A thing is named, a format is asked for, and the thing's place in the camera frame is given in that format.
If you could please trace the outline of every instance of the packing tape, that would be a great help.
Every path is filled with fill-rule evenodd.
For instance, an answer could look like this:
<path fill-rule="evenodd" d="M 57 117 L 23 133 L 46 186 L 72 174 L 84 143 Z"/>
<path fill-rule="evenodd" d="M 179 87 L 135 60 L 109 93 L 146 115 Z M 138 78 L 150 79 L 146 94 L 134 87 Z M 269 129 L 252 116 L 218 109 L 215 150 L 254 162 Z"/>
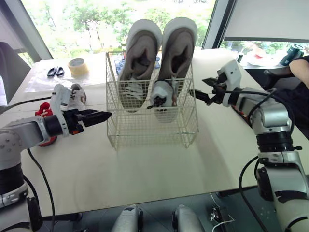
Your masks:
<path fill-rule="evenodd" d="M 84 59 L 73 59 L 68 63 L 68 67 L 72 73 L 72 77 L 83 76 L 89 72 Z"/>

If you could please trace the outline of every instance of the black scissors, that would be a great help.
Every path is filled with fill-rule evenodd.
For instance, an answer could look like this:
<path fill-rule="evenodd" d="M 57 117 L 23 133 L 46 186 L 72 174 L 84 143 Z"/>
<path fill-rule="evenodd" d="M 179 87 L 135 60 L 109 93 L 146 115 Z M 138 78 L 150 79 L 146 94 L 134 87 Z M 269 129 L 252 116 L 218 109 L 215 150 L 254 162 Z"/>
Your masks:
<path fill-rule="evenodd" d="M 64 70 L 62 67 L 55 66 L 47 72 L 48 77 L 63 76 Z"/>

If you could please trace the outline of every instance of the wire basket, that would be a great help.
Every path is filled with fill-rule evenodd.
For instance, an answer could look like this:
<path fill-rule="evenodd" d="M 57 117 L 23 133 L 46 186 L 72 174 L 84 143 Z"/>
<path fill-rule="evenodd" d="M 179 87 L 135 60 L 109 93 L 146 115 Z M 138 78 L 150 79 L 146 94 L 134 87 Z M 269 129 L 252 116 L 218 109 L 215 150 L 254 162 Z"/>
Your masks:
<path fill-rule="evenodd" d="M 116 150 L 124 146 L 149 144 L 183 144 L 189 147 L 198 133 L 196 102 L 188 92 L 194 89 L 192 66 L 186 78 L 176 79 L 179 83 L 177 106 L 147 109 L 159 69 L 154 69 L 147 81 L 118 81 L 114 61 L 119 57 L 121 53 L 106 53 L 107 111 L 112 113 L 107 122 L 107 136 L 112 146 Z M 148 89 L 142 106 L 134 105 L 135 102 L 130 99 L 121 99 L 122 95 L 119 95 L 119 87 L 132 82 Z"/>

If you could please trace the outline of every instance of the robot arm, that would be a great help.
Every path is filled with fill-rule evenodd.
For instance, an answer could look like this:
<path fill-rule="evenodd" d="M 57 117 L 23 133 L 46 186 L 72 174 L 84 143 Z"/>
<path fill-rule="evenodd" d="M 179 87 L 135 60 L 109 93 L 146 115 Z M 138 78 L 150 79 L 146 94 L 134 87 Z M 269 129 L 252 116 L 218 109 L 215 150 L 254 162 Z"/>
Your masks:
<path fill-rule="evenodd" d="M 257 170 L 259 193 L 265 200 L 274 202 L 283 231 L 306 232 L 309 228 L 309 183 L 297 151 L 301 148 L 293 147 L 288 111 L 272 98 L 258 105 L 269 93 L 240 89 L 240 79 L 238 65 L 233 60 L 218 71 L 217 78 L 203 80 L 214 88 L 214 97 L 209 98 L 198 90 L 190 93 L 207 105 L 232 105 L 247 115 L 258 106 L 248 120 L 259 146 L 259 162 L 264 165 Z"/>
<path fill-rule="evenodd" d="M 53 116 L 30 117 L 11 122 L 0 129 L 0 232 L 13 228 L 30 228 L 36 231 L 40 210 L 35 198 L 27 198 L 20 153 L 50 140 L 51 137 L 83 132 L 84 126 L 106 121 L 112 114 L 95 110 L 61 111 L 60 105 L 69 102 L 71 91 L 62 85 L 55 86 L 51 106 Z"/>

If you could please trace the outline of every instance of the glass window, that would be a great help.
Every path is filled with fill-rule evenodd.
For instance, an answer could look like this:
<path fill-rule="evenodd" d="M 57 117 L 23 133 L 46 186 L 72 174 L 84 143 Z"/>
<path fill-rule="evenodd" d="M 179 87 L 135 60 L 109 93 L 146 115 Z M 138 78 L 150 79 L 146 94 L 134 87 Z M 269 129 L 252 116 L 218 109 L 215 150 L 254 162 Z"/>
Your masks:
<path fill-rule="evenodd" d="M 27 65 L 29 65 L 30 67 L 32 67 L 32 65 L 33 65 L 33 60 L 32 60 L 31 57 L 29 56 L 28 52 L 18 53 L 18 55 L 23 59 L 24 62 L 27 63 Z"/>
<path fill-rule="evenodd" d="M 242 66 L 276 66 L 294 45 L 302 46 L 302 52 L 309 55 L 309 43 L 270 42 L 270 41 L 222 41 L 220 48 L 242 55 Z"/>
<path fill-rule="evenodd" d="M 54 58 L 121 51 L 131 25 L 154 21 L 161 30 L 179 16 L 195 21 L 201 47 L 215 0 L 22 0 Z"/>

